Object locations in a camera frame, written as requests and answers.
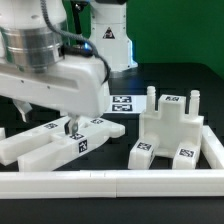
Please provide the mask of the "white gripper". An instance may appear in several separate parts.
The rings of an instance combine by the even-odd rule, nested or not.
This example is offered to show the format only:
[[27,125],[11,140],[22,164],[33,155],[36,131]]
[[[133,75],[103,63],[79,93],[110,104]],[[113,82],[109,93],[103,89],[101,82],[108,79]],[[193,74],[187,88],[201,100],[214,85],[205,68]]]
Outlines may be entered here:
[[21,72],[0,59],[0,95],[16,99],[13,104],[26,123],[32,111],[29,103],[69,114],[66,135],[78,132],[80,116],[97,118],[108,109],[110,93],[104,78],[104,65],[95,57],[67,56],[45,73]]

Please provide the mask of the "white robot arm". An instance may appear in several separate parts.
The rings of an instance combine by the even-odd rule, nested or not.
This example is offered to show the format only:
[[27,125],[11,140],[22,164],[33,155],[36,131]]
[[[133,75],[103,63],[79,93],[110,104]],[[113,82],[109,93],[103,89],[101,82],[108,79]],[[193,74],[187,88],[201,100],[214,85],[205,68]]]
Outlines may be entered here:
[[68,31],[63,0],[0,0],[0,95],[27,120],[34,105],[97,118],[109,107],[108,79],[137,66],[126,34],[128,0],[69,0],[91,7],[91,35]]

